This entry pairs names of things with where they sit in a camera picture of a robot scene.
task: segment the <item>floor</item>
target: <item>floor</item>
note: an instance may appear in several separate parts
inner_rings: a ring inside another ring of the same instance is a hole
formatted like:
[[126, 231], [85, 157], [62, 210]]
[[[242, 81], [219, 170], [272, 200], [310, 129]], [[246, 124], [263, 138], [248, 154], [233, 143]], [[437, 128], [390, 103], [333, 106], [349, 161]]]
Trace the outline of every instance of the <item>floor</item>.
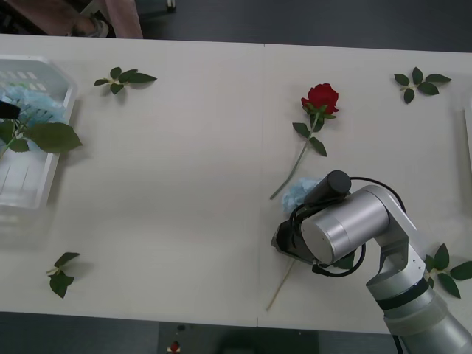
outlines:
[[[472, 1], [136, 0], [148, 39], [472, 52]], [[390, 336], [0, 313], [0, 353], [394, 354]]]
[[472, 1], [136, 0], [146, 38], [472, 52]]

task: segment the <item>green stem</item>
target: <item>green stem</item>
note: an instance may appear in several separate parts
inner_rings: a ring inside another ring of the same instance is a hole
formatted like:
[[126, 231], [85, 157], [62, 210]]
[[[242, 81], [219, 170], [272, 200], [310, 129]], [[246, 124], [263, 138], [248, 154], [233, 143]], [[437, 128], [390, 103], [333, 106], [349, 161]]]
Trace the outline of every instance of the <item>green stem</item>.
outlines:
[[7, 152], [8, 148], [11, 146], [11, 144], [16, 140], [16, 137], [20, 134], [20, 130], [16, 131], [14, 133], [14, 136], [12, 136], [12, 139], [8, 142], [8, 144], [5, 145], [3, 150], [0, 152], [0, 159], [3, 157], [3, 155]]
[[305, 150], [307, 150], [308, 144], [310, 144], [311, 134], [313, 134], [313, 131], [315, 130], [316, 123], [318, 122], [318, 118], [319, 118], [319, 113], [316, 114], [315, 122], [313, 123], [313, 126], [312, 126], [311, 129], [310, 129], [310, 133], [308, 134], [307, 141], [305, 142], [305, 145], [303, 146], [302, 152], [300, 153], [300, 155], [298, 156], [298, 159], [297, 159], [296, 162], [295, 162], [294, 168], [292, 168], [292, 171], [291, 171], [290, 174], [288, 175], [287, 179], [284, 180], [284, 182], [280, 185], [279, 188], [277, 188], [277, 190], [274, 192], [274, 194], [271, 195], [270, 200], [274, 199], [274, 198], [277, 196], [277, 194], [279, 194], [279, 192], [285, 188], [285, 186], [287, 185], [287, 183], [288, 183], [288, 182], [292, 179], [292, 177], [294, 176], [294, 174], [295, 174], [295, 172], [296, 172], [296, 169], [298, 168], [298, 165], [299, 165], [300, 161], [302, 160], [302, 156], [303, 156], [303, 154], [305, 153]]
[[285, 281], [287, 280], [288, 276], [290, 275], [290, 272], [291, 272], [292, 268], [294, 267], [294, 265], [295, 265], [295, 259], [293, 259], [291, 261], [290, 266], [288, 267], [288, 270], [285, 273], [285, 276], [282, 278], [282, 282], [280, 282], [279, 286], [277, 287], [277, 290], [275, 291], [275, 294], [272, 296], [271, 302], [268, 304], [267, 308], [265, 308], [266, 311], [269, 311], [271, 309], [272, 305], [275, 302], [275, 299], [277, 298], [277, 295], [280, 292], [280, 289], [282, 288], [282, 285], [285, 284]]
[[3, 157], [3, 155], [7, 152], [8, 148], [11, 146], [11, 144], [16, 140], [15, 138], [12, 138], [8, 144], [5, 145], [3, 150], [0, 152], [0, 159]]

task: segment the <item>blue hydrangea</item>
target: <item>blue hydrangea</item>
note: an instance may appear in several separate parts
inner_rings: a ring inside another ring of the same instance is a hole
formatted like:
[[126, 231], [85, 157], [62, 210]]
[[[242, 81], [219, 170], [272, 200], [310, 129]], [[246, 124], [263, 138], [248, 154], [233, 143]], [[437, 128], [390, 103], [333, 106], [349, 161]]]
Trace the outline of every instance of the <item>blue hydrangea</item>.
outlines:
[[282, 197], [282, 206], [284, 212], [293, 212], [293, 210], [303, 204], [303, 200], [309, 192], [319, 183], [321, 179], [301, 178], [292, 185], [288, 192]]
[[[0, 101], [17, 105], [21, 109], [21, 122], [32, 127], [38, 123], [64, 121], [66, 109], [61, 103], [54, 101], [49, 95], [29, 90], [22, 85], [8, 86], [0, 90]], [[31, 141], [28, 141], [30, 150], [40, 150]]]

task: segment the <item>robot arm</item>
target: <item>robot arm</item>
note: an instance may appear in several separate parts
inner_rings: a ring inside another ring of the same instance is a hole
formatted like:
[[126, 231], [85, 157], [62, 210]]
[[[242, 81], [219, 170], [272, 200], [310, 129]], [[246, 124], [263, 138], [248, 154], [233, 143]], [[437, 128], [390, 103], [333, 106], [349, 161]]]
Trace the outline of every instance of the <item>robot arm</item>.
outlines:
[[[409, 242], [418, 239], [413, 223], [384, 188], [370, 185], [349, 195], [346, 178], [333, 171], [307, 196], [305, 202], [333, 193], [345, 198], [305, 218], [301, 240], [282, 224], [273, 245], [317, 266], [333, 264], [374, 238], [381, 247], [380, 267], [367, 288], [392, 335], [400, 336], [411, 354], [472, 353], [472, 336], [423, 278], [425, 263]], [[291, 242], [284, 243], [286, 238]]]

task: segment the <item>blue flower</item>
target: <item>blue flower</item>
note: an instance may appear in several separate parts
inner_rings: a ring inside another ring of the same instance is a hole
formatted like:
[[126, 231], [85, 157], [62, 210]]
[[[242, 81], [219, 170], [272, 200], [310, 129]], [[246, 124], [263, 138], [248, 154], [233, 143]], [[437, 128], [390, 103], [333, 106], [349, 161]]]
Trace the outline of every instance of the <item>blue flower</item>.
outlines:
[[301, 178], [298, 180], [282, 197], [283, 212], [293, 212], [297, 206], [302, 205], [307, 194], [319, 182], [321, 179]]

